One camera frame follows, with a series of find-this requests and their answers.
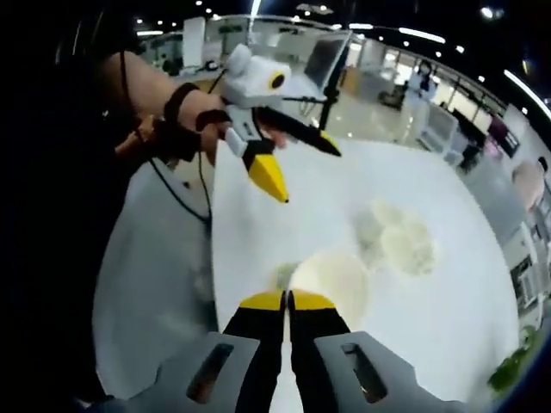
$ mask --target hand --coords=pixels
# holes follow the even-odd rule
[[[183,100],[180,107],[178,122],[183,127],[194,131],[195,120],[197,116],[208,110],[223,109],[224,103],[219,95],[208,94],[201,90],[193,90],[189,92]],[[218,139],[223,139],[226,135],[226,130],[231,124],[229,122],[220,123],[218,125],[207,125],[201,133],[201,150],[207,155],[208,161],[214,165],[216,158],[216,145]],[[285,133],[277,131],[273,128],[260,126],[275,142],[277,147],[284,148],[287,144]]]
[[[146,115],[142,117],[141,123],[138,126],[139,137],[136,131],[132,131],[127,139],[134,140],[141,138],[144,140],[144,142],[154,143],[157,139],[157,134],[155,133],[155,129],[153,128],[153,119],[154,117],[152,115]]]

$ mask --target yellow tip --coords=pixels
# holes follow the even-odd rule
[[[338,151],[338,146],[331,136],[329,136],[325,131],[321,131],[320,136],[328,141],[331,145],[335,146],[335,149],[337,149]]]
[[[288,201],[282,170],[273,155],[256,155],[249,168],[249,177],[258,187],[278,201]]]
[[[295,310],[323,310],[335,308],[335,305],[323,295],[303,290],[293,290]]]
[[[256,310],[280,310],[283,290],[268,291],[250,296],[241,301],[239,307],[253,308]]]

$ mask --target white cabinet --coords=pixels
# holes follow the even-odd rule
[[[523,231],[519,228],[515,235],[503,247],[503,255],[509,270],[514,269],[527,255],[529,249],[524,241]]]

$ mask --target black pole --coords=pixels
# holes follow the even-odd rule
[[[352,23],[354,17],[354,11],[356,10],[356,0],[344,0],[344,21],[341,23],[343,29],[348,29],[349,24]],[[319,117],[319,129],[325,130],[327,127],[327,121],[329,120],[329,113],[332,106],[337,103],[338,100],[338,79],[341,77],[344,67],[346,66],[346,59],[348,57],[349,47],[344,49],[343,55],[337,62],[333,73],[329,77],[329,82],[324,90],[324,95],[327,100],[324,102],[324,106],[321,108],[321,115]]]

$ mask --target white cloth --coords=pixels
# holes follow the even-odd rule
[[[523,199],[526,211],[531,209],[543,196],[545,172],[540,165],[522,161],[513,171],[513,183]]]
[[[436,84],[432,81],[432,79],[429,80],[428,90],[421,89],[421,82],[423,82],[423,75],[414,71],[407,84],[406,95],[404,96],[404,105],[418,106],[422,102],[430,102],[430,100],[435,96]]]
[[[402,105],[400,120],[396,135],[402,141],[416,139],[421,133],[426,116],[428,114],[429,103],[406,102]]]

